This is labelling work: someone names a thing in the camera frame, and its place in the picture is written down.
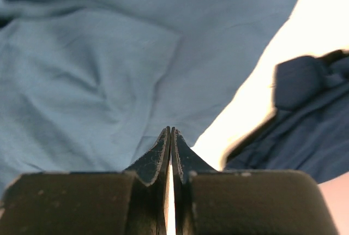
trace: wrinkled fabric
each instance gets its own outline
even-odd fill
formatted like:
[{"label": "wrinkled fabric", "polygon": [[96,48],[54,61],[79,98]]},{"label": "wrinkled fabric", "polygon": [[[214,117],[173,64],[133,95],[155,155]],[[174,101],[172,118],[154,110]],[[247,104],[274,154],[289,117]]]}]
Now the wrinkled fabric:
[{"label": "wrinkled fabric", "polygon": [[275,120],[226,169],[294,169],[318,183],[349,171],[349,57],[299,57],[276,69]]},{"label": "wrinkled fabric", "polygon": [[3,0],[1,185],[121,170],[167,125],[193,145],[295,3]]}]

